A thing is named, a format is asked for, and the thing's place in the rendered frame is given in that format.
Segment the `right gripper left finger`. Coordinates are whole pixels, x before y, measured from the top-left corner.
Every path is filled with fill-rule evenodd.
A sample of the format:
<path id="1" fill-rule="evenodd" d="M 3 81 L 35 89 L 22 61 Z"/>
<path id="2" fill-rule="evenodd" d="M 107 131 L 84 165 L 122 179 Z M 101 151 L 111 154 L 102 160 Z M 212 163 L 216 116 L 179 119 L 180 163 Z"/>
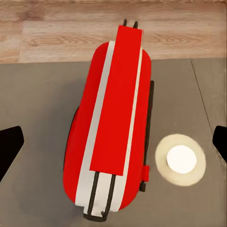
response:
<path id="1" fill-rule="evenodd" d="M 24 144 L 20 126 L 0 131 L 0 182 Z"/>

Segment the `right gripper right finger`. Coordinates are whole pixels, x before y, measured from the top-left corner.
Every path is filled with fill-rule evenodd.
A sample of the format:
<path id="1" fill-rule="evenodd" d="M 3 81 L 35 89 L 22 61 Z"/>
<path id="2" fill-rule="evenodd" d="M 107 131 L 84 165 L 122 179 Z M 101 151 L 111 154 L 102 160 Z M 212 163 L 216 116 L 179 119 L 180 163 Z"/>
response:
<path id="1" fill-rule="evenodd" d="M 227 163 L 227 127 L 217 126 L 212 142 Z"/>

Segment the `radio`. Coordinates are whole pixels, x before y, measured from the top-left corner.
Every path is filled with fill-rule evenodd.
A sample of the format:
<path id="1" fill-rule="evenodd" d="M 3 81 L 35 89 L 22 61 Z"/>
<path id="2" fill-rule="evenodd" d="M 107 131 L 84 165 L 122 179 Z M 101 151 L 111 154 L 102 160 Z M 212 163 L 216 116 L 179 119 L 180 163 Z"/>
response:
<path id="1" fill-rule="evenodd" d="M 142 30 L 119 25 L 116 42 L 93 56 L 80 106 L 69 130 L 63 187 L 97 222 L 145 192 L 154 81 L 151 59 L 141 47 Z"/>

